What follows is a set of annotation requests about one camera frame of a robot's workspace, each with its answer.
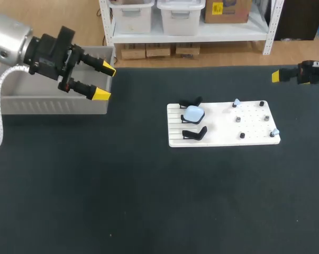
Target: pegboard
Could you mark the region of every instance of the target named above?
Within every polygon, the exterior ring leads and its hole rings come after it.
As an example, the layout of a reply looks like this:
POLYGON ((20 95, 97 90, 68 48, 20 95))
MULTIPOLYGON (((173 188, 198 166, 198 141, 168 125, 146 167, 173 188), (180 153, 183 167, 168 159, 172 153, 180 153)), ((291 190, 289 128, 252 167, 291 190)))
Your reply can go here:
POLYGON ((205 116, 199 125, 182 123, 180 116, 185 108, 179 104, 167 105, 168 138, 171 147, 225 147, 225 146, 255 146, 279 144, 280 136, 270 137, 276 129, 269 105, 264 101, 241 102, 236 108, 233 102, 201 103, 205 116), (200 141, 183 139, 182 131, 199 132, 207 126, 207 133, 200 141))

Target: black table surface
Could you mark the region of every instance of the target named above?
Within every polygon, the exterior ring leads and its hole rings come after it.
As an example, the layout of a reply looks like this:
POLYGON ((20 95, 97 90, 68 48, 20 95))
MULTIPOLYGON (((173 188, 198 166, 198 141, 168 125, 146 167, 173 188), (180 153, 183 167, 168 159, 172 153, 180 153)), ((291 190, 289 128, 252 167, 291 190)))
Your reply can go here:
POLYGON ((108 114, 5 116, 0 254, 319 253, 319 86, 119 69, 108 114), (267 100, 276 146, 170 148, 166 106, 267 100))

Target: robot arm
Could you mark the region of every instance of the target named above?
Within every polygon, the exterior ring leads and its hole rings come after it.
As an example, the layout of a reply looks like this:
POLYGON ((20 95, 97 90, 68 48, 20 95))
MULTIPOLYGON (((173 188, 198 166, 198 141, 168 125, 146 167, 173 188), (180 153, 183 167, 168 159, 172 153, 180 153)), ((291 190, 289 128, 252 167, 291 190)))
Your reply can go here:
POLYGON ((272 74, 272 82, 288 82, 297 78, 298 84, 319 83, 319 61, 303 61, 296 68, 282 68, 272 74))
POLYGON ((104 59, 85 54, 80 46, 71 44, 74 35, 73 30, 63 26, 57 38, 48 34, 37 38, 29 26, 0 13, 0 62, 9 66, 28 65, 30 74, 58 80, 58 89, 64 92, 73 89, 87 99, 109 99, 110 93, 71 78, 74 66, 81 61, 109 76, 116 73, 104 59))

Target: white shelf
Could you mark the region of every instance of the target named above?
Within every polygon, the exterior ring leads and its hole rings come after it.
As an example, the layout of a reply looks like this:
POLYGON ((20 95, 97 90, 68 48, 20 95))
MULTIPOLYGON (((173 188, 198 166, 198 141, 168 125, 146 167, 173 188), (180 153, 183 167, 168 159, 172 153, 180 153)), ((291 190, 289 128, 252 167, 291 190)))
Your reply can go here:
POLYGON ((252 4, 246 24, 205 24, 200 17, 196 36, 168 36, 163 33, 160 10, 153 9, 152 30, 148 34, 121 34, 117 27, 112 36, 113 43, 169 43, 169 42, 213 42, 213 41, 264 41, 269 28, 256 4, 252 4))

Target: white storage box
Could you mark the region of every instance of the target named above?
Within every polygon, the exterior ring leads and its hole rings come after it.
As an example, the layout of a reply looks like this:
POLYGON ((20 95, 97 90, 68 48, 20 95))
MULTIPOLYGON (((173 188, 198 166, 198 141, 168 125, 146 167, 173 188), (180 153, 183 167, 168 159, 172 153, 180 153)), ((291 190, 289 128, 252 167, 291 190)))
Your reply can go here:
POLYGON ((200 11, 206 0, 158 0, 161 9, 164 34, 196 35, 199 28, 200 11))
POLYGON ((122 2, 119 0, 116 3, 109 1, 109 7, 112 9, 119 33, 150 33, 151 8, 154 5, 154 0, 130 2, 142 2, 142 4, 128 4, 129 2, 130 0, 123 0, 122 2))

